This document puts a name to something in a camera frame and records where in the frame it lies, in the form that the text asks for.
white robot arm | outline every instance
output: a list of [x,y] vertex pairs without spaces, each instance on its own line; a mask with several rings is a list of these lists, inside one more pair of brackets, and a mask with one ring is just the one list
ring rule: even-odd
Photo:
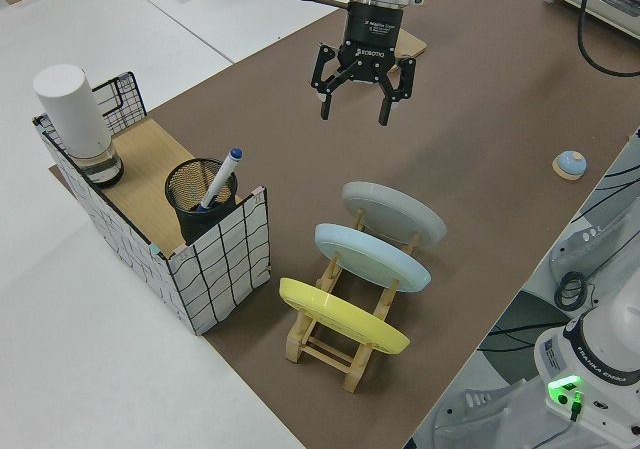
[[542,333],[534,357],[550,409],[620,448],[640,446],[640,271],[600,306]]

black mesh pen holder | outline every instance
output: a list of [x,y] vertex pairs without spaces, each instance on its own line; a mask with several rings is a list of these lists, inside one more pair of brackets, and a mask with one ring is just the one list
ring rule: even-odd
[[236,207],[238,181],[235,173],[227,179],[210,208],[197,211],[222,162],[216,159],[190,159],[177,166],[165,183],[165,195],[176,211],[180,233],[187,245],[218,224]]

green light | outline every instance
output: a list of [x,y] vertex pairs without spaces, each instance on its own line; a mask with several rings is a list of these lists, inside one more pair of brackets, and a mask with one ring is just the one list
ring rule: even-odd
[[566,390],[565,386],[571,385],[573,388],[575,388],[581,383],[582,383],[582,379],[580,379],[580,376],[567,376],[567,377],[563,377],[562,379],[558,379],[556,381],[551,381],[549,384],[547,384],[547,388],[549,390],[549,396],[551,397],[552,401],[560,402],[561,404],[563,404],[563,402],[560,401],[560,396],[564,396],[564,391]]
[[551,381],[548,386],[549,390],[558,389],[562,386],[566,386],[567,384],[575,384],[578,385],[580,382],[580,376],[567,376],[562,379],[558,379],[557,381]]

white marker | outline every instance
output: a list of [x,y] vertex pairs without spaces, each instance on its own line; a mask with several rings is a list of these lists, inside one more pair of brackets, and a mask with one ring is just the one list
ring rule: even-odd
[[218,170],[216,177],[213,178],[213,182],[209,186],[207,193],[202,198],[202,202],[196,209],[197,211],[205,211],[210,209],[211,201],[215,200],[215,198],[220,194],[220,190],[231,176],[231,173],[235,169],[238,162],[242,159],[242,149],[234,147],[229,151],[229,154],[225,158],[222,166]]

grid pattern box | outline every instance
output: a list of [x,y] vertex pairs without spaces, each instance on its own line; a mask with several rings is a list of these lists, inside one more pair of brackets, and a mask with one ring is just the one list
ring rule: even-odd
[[[147,115],[131,72],[93,91],[113,135]],[[105,241],[194,334],[201,335],[224,320],[269,280],[266,188],[254,190],[197,241],[167,257],[80,171],[47,115],[34,118],[33,123],[69,189]]]

